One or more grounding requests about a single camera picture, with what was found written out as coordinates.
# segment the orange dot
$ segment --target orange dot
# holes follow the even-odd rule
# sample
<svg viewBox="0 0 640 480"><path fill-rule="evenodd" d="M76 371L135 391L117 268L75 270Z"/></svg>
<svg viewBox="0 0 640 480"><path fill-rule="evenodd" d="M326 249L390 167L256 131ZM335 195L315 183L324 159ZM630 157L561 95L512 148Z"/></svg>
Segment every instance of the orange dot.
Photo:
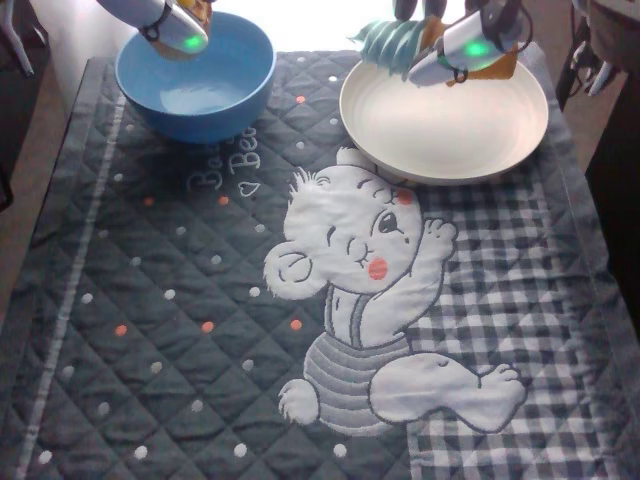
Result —
<svg viewBox="0 0 640 480"><path fill-rule="evenodd" d="M410 205L413 201L413 195L409 190L404 188L398 190L398 202L402 205Z"/></svg>
<svg viewBox="0 0 640 480"><path fill-rule="evenodd" d="M373 280L382 280L387 276L387 261L384 258L374 258L369 264L369 277Z"/></svg>

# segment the striped shorts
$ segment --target striped shorts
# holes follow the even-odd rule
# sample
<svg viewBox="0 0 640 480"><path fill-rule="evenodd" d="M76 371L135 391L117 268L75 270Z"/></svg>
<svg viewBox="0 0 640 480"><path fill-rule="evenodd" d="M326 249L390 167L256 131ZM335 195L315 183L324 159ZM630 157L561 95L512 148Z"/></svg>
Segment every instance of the striped shorts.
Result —
<svg viewBox="0 0 640 480"><path fill-rule="evenodd" d="M371 410L369 384L380 368L410 353L404 337L382 347L358 350L326 332L320 335L304 361L304 377L320 397L320 421L354 437L374 437L389 429Z"/></svg>

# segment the quilted mat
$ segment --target quilted mat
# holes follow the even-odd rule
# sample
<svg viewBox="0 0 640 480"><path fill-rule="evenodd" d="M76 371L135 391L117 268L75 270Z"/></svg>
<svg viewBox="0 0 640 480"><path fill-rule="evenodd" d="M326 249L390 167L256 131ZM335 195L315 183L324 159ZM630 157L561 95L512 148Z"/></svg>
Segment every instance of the quilted mat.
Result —
<svg viewBox="0 0 640 480"><path fill-rule="evenodd" d="M638 344L539 48L543 143L465 187L353 148L357 61L280 54L214 146L89 63L2 331L2 478L639 478Z"/></svg>

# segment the green led indicator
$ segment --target green led indicator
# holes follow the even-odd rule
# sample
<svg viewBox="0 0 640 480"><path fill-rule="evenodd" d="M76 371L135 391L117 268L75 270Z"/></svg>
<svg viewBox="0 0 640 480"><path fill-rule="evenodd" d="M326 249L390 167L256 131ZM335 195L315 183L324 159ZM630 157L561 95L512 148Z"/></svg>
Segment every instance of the green led indicator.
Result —
<svg viewBox="0 0 640 480"><path fill-rule="evenodd" d="M184 44L187 48L196 49L200 45L202 45L202 39L199 35L194 35L193 37L189 37L184 41Z"/></svg>
<svg viewBox="0 0 640 480"><path fill-rule="evenodd" d="M489 53L489 47L482 42L472 42L467 45L465 52L470 57L482 57Z"/></svg>

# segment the white plate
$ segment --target white plate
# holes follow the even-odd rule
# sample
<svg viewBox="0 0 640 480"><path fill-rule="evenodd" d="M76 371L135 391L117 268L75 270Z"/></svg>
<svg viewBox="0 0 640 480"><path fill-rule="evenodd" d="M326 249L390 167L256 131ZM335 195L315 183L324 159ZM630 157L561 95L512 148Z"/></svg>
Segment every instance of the white plate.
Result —
<svg viewBox="0 0 640 480"><path fill-rule="evenodd" d="M340 113L371 160L432 185L474 183L515 167L549 122L544 91L521 63L509 80L418 88L361 62L344 82Z"/></svg>

